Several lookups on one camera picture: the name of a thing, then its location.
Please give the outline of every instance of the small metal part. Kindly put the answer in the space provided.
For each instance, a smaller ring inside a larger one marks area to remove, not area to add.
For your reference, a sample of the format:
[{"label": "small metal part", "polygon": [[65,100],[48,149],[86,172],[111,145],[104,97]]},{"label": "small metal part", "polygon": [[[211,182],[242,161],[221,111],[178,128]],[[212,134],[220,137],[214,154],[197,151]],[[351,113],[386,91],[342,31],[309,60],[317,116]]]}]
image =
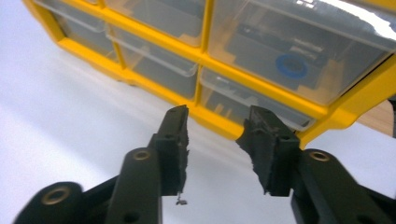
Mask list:
[{"label": "small metal part", "polygon": [[176,205],[186,205],[186,204],[188,204],[187,201],[181,199],[180,196],[181,196],[181,193],[179,192],[179,193],[177,194],[177,202],[176,202]]},{"label": "small metal part", "polygon": [[41,202],[45,205],[53,205],[62,202],[64,199],[69,197],[69,195],[70,188],[66,186],[60,186],[45,194],[41,199]]},{"label": "small metal part", "polygon": [[149,152],[147,152],[146,150],[142,150],[142,151],[137,151],[134,154],[134,159],[137,161],[143,161],[149,158]]},{"label": "small metal part", "polygon": [[318,151],[313,151],[311,153],[309,153],[309,156],[317,161],[329,161],[330,157],[328,155],[326,155],[326,153],[323,152],[318,152]]}]

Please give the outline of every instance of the small parts drawer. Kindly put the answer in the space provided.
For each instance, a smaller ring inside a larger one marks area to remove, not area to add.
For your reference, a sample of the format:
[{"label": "small parts drawer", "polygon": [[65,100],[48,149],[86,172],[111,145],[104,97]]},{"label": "small parts drawer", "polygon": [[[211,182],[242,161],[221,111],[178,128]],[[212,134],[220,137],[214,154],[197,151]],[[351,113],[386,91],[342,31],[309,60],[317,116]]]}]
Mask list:
[{"label": "small parts drawer", "polygon": [[52,12],[66,37],[112,61],[118,61],[112,42],[106,38],[103,21],[59,0],[35,0],[35,2]]},{"label": "small parts drawer", "polygon": [[242,124],[243,120],[248,118],[251,105],[272,110],[293,130],[303,131],[314,122],[307,115],[235,83],[207,68],[202,69],[200,81],[203,86],[201,105],[239,124]]},{"label": "small parts drawer", "polygon": [[115,26],[109,26],[107,37],[120,45],[128,69],[187,99],[194,97],[196,63]]},{"label": "small parts drawer", "polygon": [[191,46],[201,43],[205,0],[106,0],[106,6]]},{"label": "small parts drawer", "polygon": [[342,1],[217,0],[209,53],[328,105],[396,50],[395,27],[394,15]]}]

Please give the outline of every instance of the wooden surface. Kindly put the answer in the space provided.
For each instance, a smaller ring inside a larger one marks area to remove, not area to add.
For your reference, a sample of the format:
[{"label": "wooden surface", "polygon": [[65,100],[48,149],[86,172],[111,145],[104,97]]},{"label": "wooden surface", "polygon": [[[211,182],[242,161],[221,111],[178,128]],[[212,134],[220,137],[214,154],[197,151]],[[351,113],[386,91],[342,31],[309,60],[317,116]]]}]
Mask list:
[{"label": "wooden surface", "polygon": [[358,122],[387,135],[393,135],[393,109],[389,101],[369,110]]}]

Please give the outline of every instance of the yellow storage cabinet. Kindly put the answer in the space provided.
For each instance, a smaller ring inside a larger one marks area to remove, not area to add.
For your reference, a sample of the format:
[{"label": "yellow storage cabinet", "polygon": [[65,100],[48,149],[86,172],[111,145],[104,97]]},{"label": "yellow storage cabinet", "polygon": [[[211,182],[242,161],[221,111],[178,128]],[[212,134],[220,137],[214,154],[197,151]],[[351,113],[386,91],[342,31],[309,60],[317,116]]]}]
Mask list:
[{"label": "yellow storage cabinet", "polygon": [[391,1],[23,1],[63,49],[232,139],[250,105],[304,147],[396,93]]}]

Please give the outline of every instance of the yellow plastic frame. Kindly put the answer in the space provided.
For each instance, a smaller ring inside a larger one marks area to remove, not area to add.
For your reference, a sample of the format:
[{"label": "yellow plastic frame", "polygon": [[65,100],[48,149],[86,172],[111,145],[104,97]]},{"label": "yellow plastic frame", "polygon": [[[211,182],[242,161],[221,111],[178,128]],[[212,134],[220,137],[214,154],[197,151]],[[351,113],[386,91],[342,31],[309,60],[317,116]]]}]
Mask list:
[{"label": "yellow plastic frame", "polygon": [[[202,43],[199,48],[184,44],[169,35],[158,32],[138,21],[126,18],[106,8],[104,0],[98,0],[98,3],[94,5],[83,0],[63,1],[71,7],[91,14],[107,23],[114,24],[184,58],[223,74],[237,83],[250,87],[254,91],[276,99],[281,104],[288,105],[315,119],[316,122],[313,126],[304,132],[296,133],[301,139],[301,148],[304,148],[308,142],[327,130],[344,129],[350,126],[360,115],[396,93],[396,55],[391,55],[371,74],[328,106],[312,103],[301,96],[295,95],[291,91],[280,89],[246,72],[211,58],[206,50],[215,0],[206,0]],[[215,114],[199,104],[201,95],[199,81],[197,81],[195,98],[193,100],[183,98],[158,83],[125,69],[125,63],[121,57],[120,47],[117,43],[113,43],[113,46],[119,57],[119,62],[114,63],[108,58],[64,36],[63,31],[56,20],[53,19],[51,13],[43,7],[36,5],[34,0],[23,0],[23,2],[58,46],[90,63],[97,70],[116,80],[139,86],[174,105],[187,105],[190,109],[191,116],[196,121],[225,137],[236,139],[242,133],[243,127],[241,125]],[[389,0],[376,1],[375,3],[391,10],[396,9],[396,6]]]}]

